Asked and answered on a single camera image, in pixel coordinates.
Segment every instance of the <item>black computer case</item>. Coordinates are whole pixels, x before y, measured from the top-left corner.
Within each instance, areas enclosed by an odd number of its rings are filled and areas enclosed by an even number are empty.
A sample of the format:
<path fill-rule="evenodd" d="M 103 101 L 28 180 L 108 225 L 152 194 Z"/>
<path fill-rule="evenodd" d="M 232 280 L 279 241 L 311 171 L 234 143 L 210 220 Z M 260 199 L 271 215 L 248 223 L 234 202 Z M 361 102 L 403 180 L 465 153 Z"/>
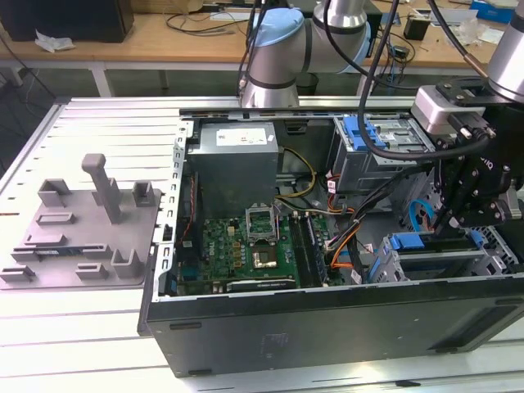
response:
<path fill-rule="evenodd" d="M 133 26 L 130 0 L 1 0 L 0 18 L 13 41 L 50 37 L 121 43 Z"/>

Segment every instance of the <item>black cable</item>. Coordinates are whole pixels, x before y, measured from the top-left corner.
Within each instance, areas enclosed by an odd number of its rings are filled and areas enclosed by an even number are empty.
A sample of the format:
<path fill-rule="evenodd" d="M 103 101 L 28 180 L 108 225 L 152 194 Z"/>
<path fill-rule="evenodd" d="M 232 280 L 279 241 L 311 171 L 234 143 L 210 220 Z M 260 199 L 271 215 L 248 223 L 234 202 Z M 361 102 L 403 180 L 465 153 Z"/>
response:
<path fill-rule="evenodd" d="M 373 72 L 371 72 L 371 69 L 369 70 L 369 72 L 367 72 L 364 68 L 362 68 L 360 65 L 358 65 L 357 63 L 355 63 L 352 59 L 350 59 L 342 50 L 341 48 L 338 46 L 337 42 L 335 41 L 335 39 L 333 38 L 333 36 L 331 35 L 331 31 L 329 29 L 329 23 L 328 23 L 328 10 L 329 10 L 329 7 L 331 6 L 331 1 L 332 0 L 326 0 L 325 4 L 324 4 L 324 15 L 323 15 L 323 24 L 324 24 L 324 29 L 326 31 L 326 36 L 327 36 L 327 40 L 329 41 L 329 43 L 332 45 L 333 49 L 335 49 L 335 51 L 338 53 L 338 55 L 340 57 L 342 57 L 342 59 L 344 59 L 344 61 L 346 63 L 348 63 L 350 66 L 352 66 L 353 68 L 355 68 L 360 74 L 362 75 L 365 75 L 368 77 L 368 79 L 371 79 L 373 80 L 376 84 L 381 84 L 383 86 L 387 86 L 388 88 L 398 88 L 400 90 L 418 90 L 418 87 L 414 87 L 414 86 L 399 86 L 399 85 L 395 85 L 395 84 L 389 84 L 387 82 L 384 82 L 383 80 L 380 80 L 379 78 L 377 78 L 376 76 L 374 76 Z M 377 53 L 380 57 L 381 53 L 382 53 L 382 50 L 379 49 L 377 50 Z"/>
<path fill-rule="evenodd" d="M 228 27 L 228 26 L 232 26 L 232 25 L 237 25 L 239 23 L 242 23 L 242 22 L 245 22 L 245 20 L 235 20 L 234 22 L 228 22 L 228 23 L 225 23 L 223 25 L 219 25 L 219 26 L 215 26 L 215 27 L 208 27 L 207 29 L 197 29 L 197 30 L 188 30 L 188 29 L 181 29 L 177 26 L 173 26 L 172 24 L 170 24 L 170 22 L 172 21 L 172 19 L 176 18 L 177 16 L 181 16 L 183 14 L 175 14 L 175 15 L 172 15 L 170 16 L 166 21 L 165 21 L 165 24 L 167 25 L 167 27 L 169 27 L 170 29 L 173 29 L 173 30 L 177 30 L 181 33 L 185 33 L 185 34 L 200 34 L 200 33 L 213 33 L 214 30 L 217 30 L 217 29 L 222 29 L 223 27 Z M 203 20 L 206 20 L 206 19 L 209 19 L 210 16 L 204 18 L 204 19 L 201 19 L 199 20 L 199 22 L 202 22 Z"/>
<path fill-rule="evenodd" d="M 414 174 L 420 174 L 423 172 L 429 173 L 431 168 L 433 168 L 433 164 L 426 163 L 403 169 L 388 180 L 386 180 L 381 186 L 372 190 L 360 203 L 359 207 L 355 209 L 355 212 L 351 215 L 350 222 L 352 222 L 352 224 L 350 225 L 350 227 L 346 229 L 343 233 L 340 233 L 336 237 L 334 237 L 329 242 L 329 246 L 333 246 L 340 239 L 346 238 L 353 231 L 353 229 L 355 229 L 356 225 L 359 224 L 359 222 L 368 213 L 368 211 L 375 207 L 375 205 L 379 201 L 390 195 L 393 192 L 394 187 L 401 180 L 408 178 L 409 176 L 413 176 Z"/>
<path fill-rule="evenodd" d="M 248 76 L 251 71 L 251 65 L 253 64 L 253 59 L 255 59 L 255 56 L 253 55 L 255 53 L 256 38 L 259 35 L 260 26 L 262 25 L 262 21 L 264 20 L 265 14 L 267 13 L 268 9 L 269 9 L 269 2 L 264 4 L 264 8 L 260 10 L 259 19 L 257 20 L 258 23 L 256 24 L 256 29 L 255 29 L 255 32 L 253 33 L 253 38 L 251 40 L 252 42 L 251 42 L 251 51 L 249 54 L 249 61 L 247 62 L 247 67 L 246 67 L 246 75 Z"/>
<path fill-rule="evenodd" d="M 251 8 L 251 12 L 249 14 L 249 20 L 247 21 L 246 47 L 249 46 L 249 37 L 251 36 L 251 32 L 253 31 L 253 21 L 255 20 L 257 3 L 258 3 L 257 0 L 253 2 L 253 7 Z"/>
<path fill-rule="evenodd" d="M 391 26 L 393 25 L 393 20 L 395 19 L 395 13 L 399 6 L 399 0 L 392 0 L 391 9 L 389 16 L 387 18 L 386 26 L 384 27 L 384 32 L 382 38 L 378 44 L 377 52 L 373 58 L 371 66 L 369 67 L 369 74 L 374 75 L 375 70 L 378 67 L 378 62 L 380 61 L 380 55 L 386 46 L 387 37 L 390 33 Z M 467 146 L 457 147 L 454 149 L 443 150 L 443 151 L 429 151 L 429 152 L 420 152 L 420 153 L 400 153 L 397 151 L 388 151 L 382 150 L 375 146 L 373 140 L 369 137 L 368 131 L 366 129 L 366 124 L 364 120 L 364 115 L 366 111 L 366 101 L 368 100 L 369 91 L 371 89 L 371 84 L 373 82 L 372 78 L 366 78 L 364 83 L 364 89 L 362 91 L 362 96 L 360 97 L 359 110 L 357 112 L 357 120 L 359 123 L 359 130 L 364 140 L 364 143 L 368 149 L 375 154 L 376 156 L 387 158 L 388 160 L 445 160 L 450 158 L 456 158 L 459 156 L 466 156 L 469 154 L 475 154 L 480 151 L 483 151 L 488 143 L 490 142 L 487 135 L 482 135 L 478 141 L 473 142 Z"/>
<path fill-rule="evenodd" d="M 468 51 L 465 47 L 459 42 L 457 37 L 455 37 L 455 34 L 451 31 L 448 24 L 445 22 L 444 17 L 440 13 L 439 7 L 436 6 L 435 0 L 427 0 L 429 3 L 429 7 L 433 11 L 433 14 L 435 15 L 435 18 L 440 23 L 440 27 L 444 30 L 445 35 L 448 36 L 451 43 L 457 48 L 458 52 L 464 57 L 468 54 Z"/>
<path fill-rule="evenodd" d="M 40 80 L 40 78 L 31 70 L 25 63 L 11 50 L 9 45 L 7 45 L 6 39 L 3 37 L 2 34 L 0 34 L 0 40 L 2 40 L 3 46 L 6 47 L 7 51 L 13 56 L 13 58 L 20 63 L 22 67 L 24 67 L 30 74 L 34 76 L 34 78 L 38 81 L 38 83 L 43 87 L 43 89 L 51 96 L 56 98 L 55 94 Z"/>
<path fill-rule="evenodd" d="M 397 38 L 400 38 L 402 41 L 407 43 L 409 45 L 409 47 L 411 47 L 412 55 L 411 55 L 411 57 L 408 60 L 406 60 L 406 63 L 410 63 L 411 61 L 413 61 L 413 59 L 415 58 L 415 55 L 417 54 L 417 50 L 415 49 L 413 44 L 410 41 L 408 41 L 406 38 L 402 37 L 401 35 L 398 35 L 398 34 L 395 34 L 395 33 L 392 33 L 392 32 L 390 32 L 390 35 L 392 35 L 394 37 L 397 37 Z"/>
<path fill-rule="evenodd" d="M 259 28 L 262 25 L 262 20 L 265 17 L 265 13 L 268 9 L 268 6 L 264 4 L 262 9 L 259 13 L 259 19 L 257 20 L 257 24 L 255 29 L 251 32 L 251 34 L 248 36 L 248 44 L 246 46 L 246 50 L 244 51 L 244 55 L 242 56 L 242 59 L 240 60 L 240 65 L 238 66 L 238 75 L 237 75 L 237 97 L 240 96 L 240 81 L 242 80 L 242 67 L 244 66 L 244 63 L 246 62 L 247 54 L 249 53 L 249 62 L 247 63 L 245 75 L 249 75 L 249 70 L 251 68 L 251 63 L 253 61 L 253 51 L 255 48 L 255 41 L 256 37 L 259 33 Z"/>

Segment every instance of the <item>desk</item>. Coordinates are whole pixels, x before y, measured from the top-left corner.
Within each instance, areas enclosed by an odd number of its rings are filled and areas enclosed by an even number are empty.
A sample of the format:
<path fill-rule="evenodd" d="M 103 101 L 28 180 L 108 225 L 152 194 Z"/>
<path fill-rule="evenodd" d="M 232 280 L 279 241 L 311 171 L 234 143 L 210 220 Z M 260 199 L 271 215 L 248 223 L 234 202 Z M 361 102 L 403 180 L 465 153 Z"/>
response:
<path fill-rule="evenodd" d="M 441 0 L 443 7 L 466 7 Z M 375 1 L 381 11 L 388 11 L 391 4 Z M 415 0 L 410 7 L 427 7 L 424 0 Z M 399 7 L 401 16 L 407 16 L 407 5 Z M 206 28 L 223 24 L 223 21 L 188 21 L 188 29 Z M 246 23 L 239 24 L 245 30 Z M 165 26 L 164 17 L 157 14 L 135 15 L 134 27 L 123 43 L 75 42 L 76 49 L 49 53 L 33 42 L 18 43 L 8 38 L 11 49 L 33 68 L 89 69 L 97 84 L 101 97 L 111 97 L 111 81 L 106 70 L 237 70 L 245 48 L 245 37 L 234 26 L 234 34 L 220 37 L 194 37 L 175 32 Z M 402 34 L 404 26 L 392 31 Z M 474 75 L 460 55 L 445 41 L 445 35 L 438 27 L 429 27 L 421 42 L 413 42 L 417 55 L 406 67 L 405 74 L 411 75 Z M 495 45 L 483 43 L 469 50 L 487 64 Z M 370 59 L 364 61 L 368 68 Z M 18 67 L 20 64 L 0 45 L 0 67 Z M 166 79 L 161 78 L 162 87 Z"/>
<path fill-rule="evenodd" d="M 303 97 L 300 103 L 348 111 L 358 102 L 358 97 Z M 368 107 L 409 108 L 412 103 L 412 97 L 370 97 Z M 71 189 L 92 189 L 80 166 L 71 162 L 79 163 L 87 152 L 103 152 L 107 175 L 116 178 L 120 189 L 151 178 L 154 187 L 166 190 L 173 143 L 165 140 L 174 140 L 178 131 L 177 108 L 213 106 L 237 108 L 238 102 L 234 97 L 119 97 L 74 99 L 52 107 L 0 180 L 0 264 L 11 258 L 38 208 L 36 192 L 43 179 L 62 177 Z M 144 145 L 136 129 L 151 124 L 161 125 L 162 133 L 150 135 Z M 64 135 L 65 130 L 75 137 Z M 0 391 L 404 391 L 395 388 L 400 380 L 422 384 L 406 388 L 407 393 L 524 389 L 524 320 L 466 354 L 176 379 L 155 340 L 136 332 L 141 298 L 141 289 L 0 291 Z"/>

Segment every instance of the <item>expansion slot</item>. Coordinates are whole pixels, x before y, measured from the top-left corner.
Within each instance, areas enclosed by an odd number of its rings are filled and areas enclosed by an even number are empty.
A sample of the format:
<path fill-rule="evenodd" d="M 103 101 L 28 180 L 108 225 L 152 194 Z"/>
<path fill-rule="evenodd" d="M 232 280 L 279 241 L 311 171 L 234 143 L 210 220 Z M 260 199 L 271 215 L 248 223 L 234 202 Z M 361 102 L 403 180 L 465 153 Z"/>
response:
<path fill-rule="evenodd" d="M 311 244 L 311 247 L 309 247 L 309 252 L 311 253 L 310 260 L 315 262 L 317 265 L 320 282 L 324 283 L 328 279 L 328 273 L 326 272 L 326 264 L 324 263 L 323 253 L 320 250 L 320 245 L 317 242 L 317 237 L 314 233 L 313 220 L 310 216 L 307 216 L 302 219 L 302 225 L 303 227 L 307 227 L 307 233 L 309 235 L 309 242 Z"/>
<path fill-rule="evenodd" d="M 325 268 L 319 269 L 322 256 L 310 217 L 289 217 L 289 228 L 295 252 L 301 287 L 320 287 L 325 281 Z"/>

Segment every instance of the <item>green circuit board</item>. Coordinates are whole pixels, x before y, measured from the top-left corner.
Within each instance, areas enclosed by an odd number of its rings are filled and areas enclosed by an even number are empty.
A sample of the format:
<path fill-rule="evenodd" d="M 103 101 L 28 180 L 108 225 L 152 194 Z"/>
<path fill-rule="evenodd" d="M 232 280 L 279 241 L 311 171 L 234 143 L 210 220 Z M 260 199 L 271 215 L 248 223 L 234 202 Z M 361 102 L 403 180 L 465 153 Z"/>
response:
<path fill-rule="evenodd" d="M 315 233 L 320 242 L 328 239 L 328 231 L 323 217 L 313 217 Z M 271 229 L 267 220 L 251 219 L 252 233 L 266 233 Z M 223 278 L 293 278 L 298 282 L 296 260 L 289 229 L 289 218 L 283 217 L 278 222 L 278 241 L 276 249 L 277 266 L 257 269 L 254 266 L 254 253 L 259 244 L 250 244 L 247 238 L 245 217 L 236 219 L 209 219 L 204 227 L 204 263 L 201 265 L 202 280 Z"/>
<path fill-rule="evenodd" d="M 326 219 L 312 215 L 311 225 L 319 245 L 329 238 Z M 250 233 L 271 233 L 269 214 L 250 215 Z M 195 264 L 182 264 L 178 275 L 180 296 L 221 293 L 228 282 L 246 280 L 293 280 L 296 287 L 304 275 L 307 264 L 302 253 L 297 266 L 296 251 L 301 253 L 305 246 L 293 244 L 291 223 L 298 218 L 280 216 L 275 219 L 277 238 L 254 241 L 248 237 L 246 217 L 233 219 L 206 219 L 202 226 L 202 256 Z M 322 246 L 320 258 L 323 262 Z"/>

